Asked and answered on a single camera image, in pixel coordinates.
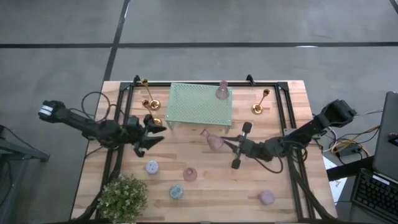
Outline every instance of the brass candle holder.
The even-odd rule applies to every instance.
[[[149,106],[149,105],[150,105],[149,101],[148,101],[148,100],[142,101],[142,105],[143,105],[145,108],[148,109],[149,114],[150,114],[150,115],[152,116],[152,118],[154,119],[154,123],[157,124],[157,125],[162,125],[162,120],[159,119],[159,118],[154,118],[154,115],[153,115],[152,112],[150,111],[150,109],[149,109],[149,107],[150,107],[150,106]]]
[[[150,94],[149,88],[148,88],[148,79],[143,78],[141,80],[141,84],[147,88],[149,97],[150,97],[150,102],[149,102],[149,107],[151,110],[158,110],[160,108],[160,101],[159,100],[154,100],[152,95]]]
[[[251,111],[252,111],[254,114],[261,114],[261,113],[262,113],[262,111],[264,110],[264,108],[261,106],[261,103],[262,103],[262,100],[263,100],[266,96],[268,96],[268,94],[269,94],[269,90],[268,90],[268,89],[265,89],[265,90],[262,92],[262,99],[261,99],[260,103],[255,103],[255,104],[251,105]]]

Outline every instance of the pink glass vase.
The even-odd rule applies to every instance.
[[[220,100],[225,100],[229,97],[229,91],[228,91],[228,83],[226,81],[221,81],[220,86],[216,90],[216,97],[219,98]]]
[[[210,134],[206,129],[204,129],[200,135],[206,137],[207,144],[209,144],[211,150],[217,151],[224,144],[224,140],[222,138],[214,134]]]

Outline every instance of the concrete floor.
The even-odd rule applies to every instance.
[[[111,43],[122,4],[0,0],[0,44]],[[131,0],[121,36],[121,42],[239,41],[398,41],[398,15],[388,0]],[[86,93],[100,90],[110,51],[0,49],[0,123],[51,154],[46,164],[30,162],[11,223],[68,220],[87,141],[65,125],[40,121],[37,112],[44,100],[79,108]],[[364,113],[382,108],[385,93],[398,90],[396,58],[398,47],[119,49],[111,80],[136,74],[151,80],[242,80],[247,74],[304,80],[314,113],[337,98]],[[97,99],[87,100],[89,112]],[[336,131],[361,132],[380,117],[358,118]],[[373,153],[375,143],[364,146]]]

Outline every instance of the wooden tabletop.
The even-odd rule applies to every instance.
[[[303,81],[287,81],[294,107],[297,126],[300,127],[312,119],[310,103]],[[109,97],[111,103],[116,103],[120,82],[104,82],[102,92]],[[233,123],[228,136],[241,134],[245,121],[253,124],[248,135],[256,142],[265,141],[271,137],[281,136],[278,107],[275,91],[270,88],[270,94],[262,105],[263,114],[252,114],[250,107],[262,98],[264,87],[234,87],[233,90]],[[154,112],[156,118],[164,116],[169,98],[169,87],[150,87],[150,92],[156,100],[160,100],[162,107]],[[130,114],[142,119],[147,110],[141,102],[149,99],[145,88],[134,88]],[[287,124],[289,117],[284,102]],[[100,98],[96,117],[102,118],[107,103]],[[112,108],[109,119],[114,116]],[[147,151],[145,157],[138,158],[131,145],[126,145],[123,155],[121,173],[134,176],[148,185],[149,201],[143,217],[139,222],[281,222],[297,221],[294,207],[292,188],[290,184],[287,161],[283,159],[284,171],[273,174],[266,171],[255,160],[242,156],[241,167],[231,168],[234,154],[224,145],[221,151],[212,151],[206,139],[200,135],[203,129],[211,134],[224,136],[222,126],[202,124],[176,123],[174,130],[159,133],[165,139]],[[91,142],[87,153],[99,147],[97,142]],[[106,150],[102,149],[86,159],[76,195],[72,218],[78,217],[90,204],[101,186],[101,178],[106,158]],[[159,163],[160,171],[156,175],[148,175],[145,164],[155,160]],[[279,161],[274,159],[266,166],[278,170]],[[183,171],[193,167],[198,172],[196,181],[186,182]],[[308,147],[308,159],[305,161],[310,188],[327,211],[336,217],[336,210],[331,196],[331,190],[323,164],[322,154],[316,146]],[[169,189],[174,184],[180,184],[184,189],[183,199],[172,200]],[[276,200],[272,205],[262,205],[258,199],[263,190],[271,190]],[[305,198],[300,192],[304,214]]]

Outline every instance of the green plant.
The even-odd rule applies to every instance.
[[[97,208],[113,223],[134,222],[147,206],[145,183],[133,176],[120,175],[104,186]]]

